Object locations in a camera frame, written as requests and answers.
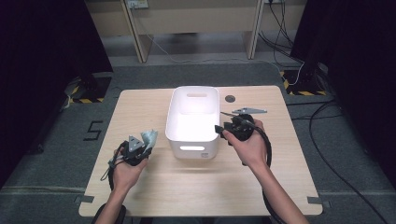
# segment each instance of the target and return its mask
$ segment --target light wood tabletop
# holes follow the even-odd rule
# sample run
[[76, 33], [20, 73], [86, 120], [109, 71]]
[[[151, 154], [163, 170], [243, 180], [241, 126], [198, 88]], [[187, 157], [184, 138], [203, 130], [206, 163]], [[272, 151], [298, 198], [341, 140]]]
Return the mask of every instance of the light wood tabletop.
[[[271, 169], [279, 183], [305, 215], [319, 215], [321, 204], [309, 203], [318, 193], [291, 123], [280, 89], [276, 86], [218, 87], [220, 111], [242, 107], [266, 109], [254, 114], [264, 124], [273, 148]], [[93, 167], [79, 213], [93, 217], [106, 203], [108, 180], [101, 181], [114, 149], [129, 135], [140, 137], [146, 130], [158, 131], [148, 166], [128, 193], [124, 205], [134, 217], [235, 217], [268, 216], [262, 189], [248, 167], [243, 166], [227, 141], [219, 139], [219, 151], [211, 160], [177, 159], [165, 136], [169, 103], [174, 89], [123, 91], [96, 164]], [[227, 103], [225, 97], [235, 97]], [[220, 125], [230, 117], [220, 115]]]

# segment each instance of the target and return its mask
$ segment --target person's right hand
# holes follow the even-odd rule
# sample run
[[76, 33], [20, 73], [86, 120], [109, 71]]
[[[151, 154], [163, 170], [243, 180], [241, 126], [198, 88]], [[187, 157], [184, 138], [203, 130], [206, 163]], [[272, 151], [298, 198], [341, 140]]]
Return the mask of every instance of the person's right hand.
[[[264, 131], [262, 122], [254, 119], [254, 124]], [[232, 133], [223, 131], [224, 137], [233, 145], [242, 163], [248, 167], [266, 165], [267, 148], [262, 136], [254, 131], [248, 140], [241, 142]]]

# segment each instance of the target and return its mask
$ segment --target forearm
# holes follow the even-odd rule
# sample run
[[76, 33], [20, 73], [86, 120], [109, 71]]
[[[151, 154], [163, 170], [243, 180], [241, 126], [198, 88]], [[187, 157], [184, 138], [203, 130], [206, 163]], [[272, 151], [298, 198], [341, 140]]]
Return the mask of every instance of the forearm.
[[300, 209], [290, 198], [266, 165], [250, 167], [257, 177], [268, 202], [286, 223], [308, 223]]
[[96, 224], [114, 223], [119, 215], [120, 208], [125, 200], [126, 194], [127, 192], [116, 192], [113, 190], [110, 193], [107, 203], [99, 215], [99, 218], [96, 220]]

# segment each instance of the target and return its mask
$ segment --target black tape mark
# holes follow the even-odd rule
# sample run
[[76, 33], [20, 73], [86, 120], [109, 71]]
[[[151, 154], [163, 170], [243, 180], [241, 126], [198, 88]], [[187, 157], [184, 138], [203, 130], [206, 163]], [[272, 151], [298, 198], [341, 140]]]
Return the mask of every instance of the black tape mark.
[[90, 128], [88, 129], [87, 133], [97, 133], [96, 137], [94, 138], [84, 138], [84, 141], [96, 141], [99, 138], [100, 133], [102, 132], [101, 130], [92, 130], [92, 126], [95, 123], [103, 123], [102, 120], [93, 120], [91, 121]]

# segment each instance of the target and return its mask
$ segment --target gray carpet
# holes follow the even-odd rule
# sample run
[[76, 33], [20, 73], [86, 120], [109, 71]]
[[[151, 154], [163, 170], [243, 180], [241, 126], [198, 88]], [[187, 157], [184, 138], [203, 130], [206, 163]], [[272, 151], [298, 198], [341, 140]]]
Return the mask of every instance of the gray carpet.
[[[180, 64], [115, 67], [101, 104], [71, 104], [59, 114], [44, 142], [44, 153], [26, 155], [0, 191], [0, 223], [90, 223], [78, 214], [79, 198], [88, 184], [108, 123], [122, 90], [175, 88], [185, 85], [277, 85], [286, 104], [322, 102], [332, 96], [291, 96], [277, 69], [268, 63]], [[317, 105], [289, 105], [292, 118], [312, 115]], [[396, 223], [396, 192], [337, 105], [318, 114], [313, 136], [324, 158], [385, 217]], [[101, 130], [98, 140], [87, 133]], [[325, 164], [309, 135], [309, 120], [293, 121], [324, 212], [312, 223], [382, 223], [373, 210]]]

